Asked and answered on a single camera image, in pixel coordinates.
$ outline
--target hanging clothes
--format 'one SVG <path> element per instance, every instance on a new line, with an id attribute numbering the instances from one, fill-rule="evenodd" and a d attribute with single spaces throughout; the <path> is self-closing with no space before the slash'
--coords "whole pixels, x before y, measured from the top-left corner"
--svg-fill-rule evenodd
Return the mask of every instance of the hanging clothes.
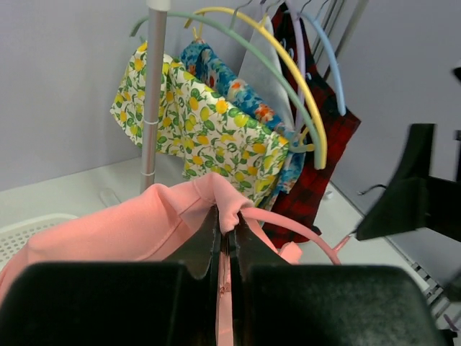
<path id="1" fill-rule="evenodd" d="M 284 14 L 285 11 L 287 11 L 287 6 L 282 4 L 272 18 L 274 36 L 285 45 L 286 50 L 292 50 L 294 52 L 293 60 L 296 61 L 295 33 L 291 17 L 289 14 Z M 361 122 L 349 110 L 347 110 L 345 116 L 340 116 L 336 103 L 336 95 L 326 81 L 320 76 L 315 66 L 303 21 L 301 21 L 301 27 L 304 37 L 306 71 L 310 74 L 310 79 L 306 78 L 306 82 L 309 89 L 312 91 L 312 95 L 317 103 L 325 127 L 328 139 L 328 156 L 325 169 L 316 170 L 313 168 L 313 154 L 308 153 L 305 157 L 303 172 L 299 180 L 289 194 L 283 192 L 279 194 L 275 200 L 272 211 L 291 218 L 312 230 L 318 231 L 320 234 L 320 231 L 313 226 L 318 207 L 336 164 Z M 285 78 L 287 78 L 290 85 L 296 90 L 297 84 L 290 70 L 288 70 L 283 61 L 281 61 L 281 64 Z M 296 109 L 292 105 L 292 113 L 295 114 L 295 112 Z M 278 248 L 289 241 L 307 241 L 305 237 L 295 234 L 281 226 L 265 224 L 263 229 Z"/>
<path id="2" fill-rule="evenodd" d="M 110 112 L 142 146 L 147 43 L 131 57 Z M 157 152 L 184 159 L 184 177 L 217 172 L 260 204 L 277 183 L 288 141 L 164 55 Z"/>
<path id="3" fill-rule="evenodd" d="M 238 78 L 203 40 L 195 40 L 188 45 L 182 51 L 180 58 L 191 74 L 225 96 L 234 106 L 285 138 L 291 139 L 294 136 L 294 130 L 289 129 L 282 122 L 280 116 L 254 91 L 252 86 Z M 291 191 L 303 170 L 304 157 L 305 153 L 288 152 L 279 181 L 272 191 L 272 197 L 260 205 L 262 208 L 271 210 L 276 196 L 281 191 L 286 193 Z"/>
<path id="4" fill-rule="evenodd" d="M 264 29 L 269 34 L 274 35 L 274 28 L 272 27 L 270 17 L 265 16 L 263 20 L 262 25 Z M 276 49 L 258 30 L 253 31 L 250 43 L 258 48 L 271 61 L 274 67 L 282 73 L 282 66 L 280 65 Z M 286 90 L 252 52 L 247 51 L 245 53 L 240 71 L 238 72 L 238 78 L 243 79 L 247 84 L 251 85 L 267 105 L 280 116 L 281 121 L 288 129 L 294 129 L 290 99 Z"/>
<path id="5" fill-rule="evenodd" d="M 239 222 L 238 212 L 253 203 L 219 174 L 210 173 L 173 187 L 154 184 L 142 195 L 119 205 L 46 229 L 30 237 L 0 273 L 0 303 L 14 280 L 39 262 L 155 262 L 180 248 L 202 225 L 209 209 L 219 210 L 225 234 Z M 250 229 L 289 263 L 302 254 L 296 244 L 277 251 L 258 222 L 245 218 Z M 230 271 L 220 262 L 218 344 L 233 345 Z"/>

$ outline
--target white garment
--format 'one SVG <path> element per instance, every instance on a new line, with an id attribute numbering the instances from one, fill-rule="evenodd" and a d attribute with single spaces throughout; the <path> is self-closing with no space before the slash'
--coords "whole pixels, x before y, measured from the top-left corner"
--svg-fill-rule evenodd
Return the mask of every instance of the white garment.
<path id="1" fill-rule="evenodd" d="M 269 17 L 266 17 L 264 28 L 269 34 L 274 34 L 274 28 Z M 258 30 L 253 31 L 250 43 L 258 48 L 282 73 L 277 51 Z M 295 128 L 287 92 L 253 53 L 248 51 L 245 53 L 238 77 L 251 85 L 264 102 L 280 116 L 287 129 L 293 130 Z"/>

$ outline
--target green hanger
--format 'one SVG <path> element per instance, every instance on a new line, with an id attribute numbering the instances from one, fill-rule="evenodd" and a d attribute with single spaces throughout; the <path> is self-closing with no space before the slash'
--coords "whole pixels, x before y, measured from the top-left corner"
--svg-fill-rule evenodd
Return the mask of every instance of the green hanger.
<path id="1" fill-rule="evenodd" d="M 243 37 L 241 37 L 239 34 L 237 34 L 232 29 L 229 29 L 228 27 L 222 25 L 219 22 L 216 22 L 215 20 L 209 19 L 207 17 L 203 17 L 198 14 L 191 14 L 191 13 L 186 13 L 186 12 L 168 12 L 167 15 L 168 17 L 179 17 L 179 18 L 192 19 L 194 21 L 201 22 L 210 27 L 214 27 L 216 30 L 233 38 L 235 41 L 240 43 L 247 50 L 252 52 L 271 71 L 271 73 L 277 78 L 279 83 L 287 91 L 288 97 L 290 98 L 290 100 L 293 102 L 296 108 L 299 109 L 299 111 L 301 112 L 301 115 L 304 118 L 305 124 L 309 129 L 310 138 L 312 139 L 312 142 L 314 145 L 314 167 L 316 169 L 320 169 L 322 153 L 321 153 L 321 145 L 320 145 L 320 140 L 318 137 L 317 129 L 315 128 L 312 122 L 312 119 L 309 116 L 308 111 L 304 108 L 304 105 L 301 103 L 300 99 L 297 97 L 297 93 L 295 92 L 295 90 L 293 90 L 293 88 L 290 86 L 290 83 L 288 83 L 288 81 L 284 78 L 284 76 L 280 72 L 278 72 L 278 70 L 274 67 L 274 65 L 272 65 L 272 63 L 251 43 L 249 43 L 247 40 L 245 40 Z M 136 25 L 134 26 L 133 30 L 130 33 L 130 36 L 131 37 L 136 36 L 140 26 L 146 21 L 148 21 L 148 17 L 142 18 L 138 23 L 136 23 Z M 293 136 L 293 138 L 290 141 L 290 151 L 293 153 L 306 152 L 308 149 L 308 146 L 306 145 L 294 146 L 294 142 L 296 142 L 296 140 L 297 140 L 296 136 Z"/>

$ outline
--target floral shirt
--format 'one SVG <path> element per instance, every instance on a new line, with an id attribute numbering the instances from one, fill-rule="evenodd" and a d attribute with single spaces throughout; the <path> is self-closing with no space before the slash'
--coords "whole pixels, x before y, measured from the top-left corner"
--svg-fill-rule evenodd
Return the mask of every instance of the floral shirt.
<path id="1" fill-rule="evenodd" d="M 147 43 L 136 50 L 110 112 L 142 146 Z M 187 179 L 217 172 L 260 204 L 270 195 L 288 152 L 288 141 L 198 81 L 164 55 L 157 152 L 184 159 Z"/>
<path id="2" fill-rule="evenodd" d="M 266 105 L 251 86 L 243 79 L 239 79 L 203 40 L 195 40 L 188 45 L 182 51 L 180 58 L 191 74 L 225 96 L 237 108 L 285 138 L 291 139 L 294 136 L 294 132 L 285 127 L 280 116 Z M 270 198 L 268 209 L 274 204 L 279 192 L 289 193 L 291 191 L 303 170 L 304 158 L 304 153 L 288 153 L 279 182 Z"/>

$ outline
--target blue hanger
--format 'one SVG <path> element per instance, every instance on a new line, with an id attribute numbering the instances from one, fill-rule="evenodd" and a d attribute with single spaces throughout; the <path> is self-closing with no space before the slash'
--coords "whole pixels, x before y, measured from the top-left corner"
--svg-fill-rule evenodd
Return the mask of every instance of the blue hanger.
<path id="1" fill-rule="evenodd" d="M 323 45 L 325 46 L 325 51 L 328 56 L 328 60 L 330 61 L 331 73 L 333 74 L 334 84 L 336 87 L 336 102 L 338 103 L 338 112 L 340 115 L 345 115 L 346 114 L 346 104 L 344 101 L 344 90 L 343 90 L 343 84 L 341 81 L 341 74 L 339 73 L 338 61 L 336 60 L 336 55 L 334 53 L 333 47 L 331 46 L 331 43 L 330 43 L 330 40 L 328 39 L 327 34 L 325 33 L 325 31 L 323 31 L 321 25 L 318 23 L 318 18 L 320 16 L 323 6 L 326 3 L 327 1 L 325 1 L 322 4 L 322 7 L 320 8 L 315 18 L 310 16 L 308 13 L 304 13 L 304 12 L 299 13 L 299 15 L 305 18 L 306 20 L 308 20 L 309 23 L 312 24 L 315 31 L 318 33 L 318 36 L 321 39 Z"/>

